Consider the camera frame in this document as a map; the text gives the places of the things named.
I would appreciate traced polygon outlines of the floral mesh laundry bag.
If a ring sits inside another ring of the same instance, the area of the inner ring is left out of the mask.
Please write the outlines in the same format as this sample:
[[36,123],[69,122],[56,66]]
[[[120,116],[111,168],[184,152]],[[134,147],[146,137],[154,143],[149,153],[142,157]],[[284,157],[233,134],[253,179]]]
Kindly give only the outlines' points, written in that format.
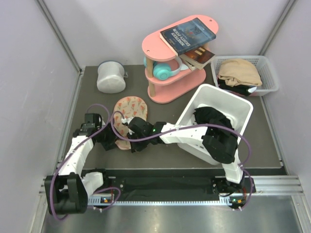
[[[115,107],[114,111],[122,112],[125,118],[140,117],[147,120],[148,107],[143,99],[135,96],[128,96],[120,99]],[[117,132],[123,137],[127,137],[129,130],[121,123],[121,114],[114,114],[114,127]]]

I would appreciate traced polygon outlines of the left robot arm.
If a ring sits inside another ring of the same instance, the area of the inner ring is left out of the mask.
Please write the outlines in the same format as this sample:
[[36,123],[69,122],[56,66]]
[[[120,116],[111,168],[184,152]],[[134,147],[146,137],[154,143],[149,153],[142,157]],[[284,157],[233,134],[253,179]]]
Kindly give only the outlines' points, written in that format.
[[49,213],[53,216],[82,214],[87,209],[88,199],[93,193],[106,192],[110,180],[101,172],[82,175],[88,154],[96,143],[105,150],[116,147],[116,136],[111,124],[105,124],[100,114],[85,114],[85,122],[73,133],[71,146],[64,161],[54,175],[44,181]]

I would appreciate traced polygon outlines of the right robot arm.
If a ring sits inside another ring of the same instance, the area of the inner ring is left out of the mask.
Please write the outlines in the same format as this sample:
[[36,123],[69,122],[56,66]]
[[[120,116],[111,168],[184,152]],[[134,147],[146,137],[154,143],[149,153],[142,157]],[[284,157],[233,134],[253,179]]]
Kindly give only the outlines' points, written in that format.
[[173,125],[167,122],[151,124],[140,117],[121,120],[127,126],[127,137],[133,152],[145,149],[149,144],[184,144],[196,147],[190,153],[206,160],[213,159],[225,170],[228,192],[238,192],[244,185],[244,172],[238,157],[238,137],[232,129],[213,120],[211,126]]

